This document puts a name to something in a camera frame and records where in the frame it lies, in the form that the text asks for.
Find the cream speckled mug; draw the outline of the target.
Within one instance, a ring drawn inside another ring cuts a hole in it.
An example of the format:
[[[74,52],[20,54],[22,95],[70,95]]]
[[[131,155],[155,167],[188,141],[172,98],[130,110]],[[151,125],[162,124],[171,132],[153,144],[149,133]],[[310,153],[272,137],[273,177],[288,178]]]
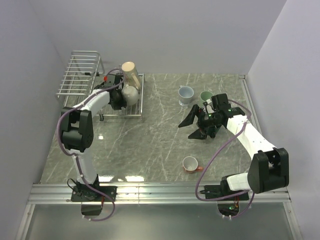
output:
[[[134,86],[125,85],[121,90],[127,106],[135,105],[139,100],[138,90]]]

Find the tall beige dragon mug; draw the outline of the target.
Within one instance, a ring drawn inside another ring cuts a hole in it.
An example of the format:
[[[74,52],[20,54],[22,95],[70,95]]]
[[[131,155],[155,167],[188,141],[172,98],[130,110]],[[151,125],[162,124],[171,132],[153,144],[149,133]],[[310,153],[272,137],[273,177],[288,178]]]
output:
[[[125,78],[125,82],[137,90],[141,89],[141,82],[136,65],[132,61],[127,61],[121,65],[121,71]]]

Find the light blue footed cup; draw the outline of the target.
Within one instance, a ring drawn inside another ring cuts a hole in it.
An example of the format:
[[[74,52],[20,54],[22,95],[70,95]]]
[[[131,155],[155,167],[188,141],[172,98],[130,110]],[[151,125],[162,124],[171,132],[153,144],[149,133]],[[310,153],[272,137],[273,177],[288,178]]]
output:
[[[180,86],[179,87],[179,90],[178,90],[178,95],[179,95],[179,104],[182,106],[182,107],[187,107],[193,97],[194,97],[194,90],[189,87],[189,86]]]

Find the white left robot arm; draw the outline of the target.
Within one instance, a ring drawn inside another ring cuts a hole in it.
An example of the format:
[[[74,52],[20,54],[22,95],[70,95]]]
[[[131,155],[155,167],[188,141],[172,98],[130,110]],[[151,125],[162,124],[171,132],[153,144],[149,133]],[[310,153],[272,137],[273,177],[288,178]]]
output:
[[[121,73],[107,74],[81,103],[64,107],[58,120],[58,144],[65,155],[72,157],[77,172],[73,191],[77,195],[82,193],[89,201],[101,195],[98,173],[89,154],[94,140],[93,117],[106,105],[116,111],[127,107],[122,93],[124,82]]]

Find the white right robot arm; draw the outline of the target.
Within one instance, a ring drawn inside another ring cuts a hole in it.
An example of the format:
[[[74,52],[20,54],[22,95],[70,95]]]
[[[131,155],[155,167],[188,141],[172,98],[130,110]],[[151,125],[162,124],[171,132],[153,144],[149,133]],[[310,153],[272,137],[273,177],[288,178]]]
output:
[[[211,97],[211,102],[203,106],[192,106],[187,117],[179,124],[179,128],[192,124],[197,130],[188,138],[205,140],[215,138],[221,127],[233,134],[222,145],[214,157],[233,140],[237,139],[251,158],[248,172],[225,176],[221,179],[219,191],[212,201],[231,200],[236,196],[252,191],[260,194],[287,187],[290,182],[289,153],[285,148],[277,148],[250,123],[251,112],[242,104],[235,107],[227,94],[217,94]]]

